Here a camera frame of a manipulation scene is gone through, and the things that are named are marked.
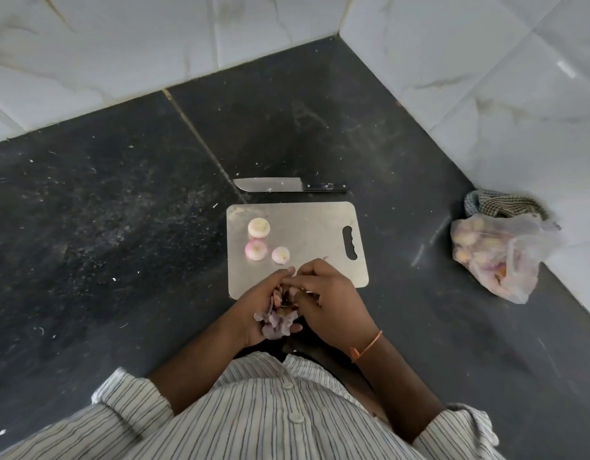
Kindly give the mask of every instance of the person's right hand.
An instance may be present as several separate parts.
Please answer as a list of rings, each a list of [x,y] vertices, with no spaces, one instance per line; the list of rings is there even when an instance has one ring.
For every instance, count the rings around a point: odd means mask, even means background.
[[[352,282],[326,261],[306,263],[282,283],[312,330],[349,357],[351,347],[361,352],[376,337],[378,328]],[[318,303],[304,291],[319,294]]]

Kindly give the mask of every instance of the striped shirt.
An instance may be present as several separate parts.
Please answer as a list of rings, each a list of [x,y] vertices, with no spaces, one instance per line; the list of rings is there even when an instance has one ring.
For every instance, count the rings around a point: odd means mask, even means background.
[[[0,459],[502,459],[483,411],[451,405],[409,445],[321,366],[266,353],[233,360],[177,417],[147,379],[118,369],[92,405]]]

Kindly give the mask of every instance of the transparent plastic bag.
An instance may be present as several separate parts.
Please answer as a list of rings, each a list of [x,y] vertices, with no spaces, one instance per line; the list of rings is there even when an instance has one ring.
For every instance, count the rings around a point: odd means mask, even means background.
[[[453,259],[484,287],[514,303],[525,303],[538,282],[541,261],[561,246],[559,227],[536,215],[453,221]]]

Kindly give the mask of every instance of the orange thread bracelet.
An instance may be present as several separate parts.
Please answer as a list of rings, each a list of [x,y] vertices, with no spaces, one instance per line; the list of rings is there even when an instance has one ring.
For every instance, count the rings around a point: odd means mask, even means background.
[[[370,348],[371,346],[373,346],[373,345],[374,345],[374,343],[375,343],[377,340],[379,340],[379,339],[380,339],[380,336],[381,336],[381,335],[382,335],[382,331],[379,331],[379,332],[376,334],[376,337],[374,338],[374,340],[372,340],[372,341],[370,342],[370,345],[368,345],[367,347],[365,347],[365,348],[363,349],[363,352],[361,352],[361,353],[359,353],[359,351],[358,351],[358,350],[357,350],[355,347],[350,347],[350,349],[349,349],[349,350],[350,350],[350,359],[353,361],[353,363],[354,363],[354,362],[356,362],[357,360],[359,360],[359,358],[361,358],[361,357],[363,356],[363,354],[364,354],[365,352],[367,352],[367,351],[369,350],[369,348]]]

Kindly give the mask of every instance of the tiled wall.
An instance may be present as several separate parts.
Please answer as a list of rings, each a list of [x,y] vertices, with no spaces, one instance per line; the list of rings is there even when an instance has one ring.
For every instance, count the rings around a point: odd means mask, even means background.
[[[0,140],[339,30],[348,0],[0,0]]]
[[[590,310],[590,0],[354,0],[340,35],[475,185],[548,204]]]

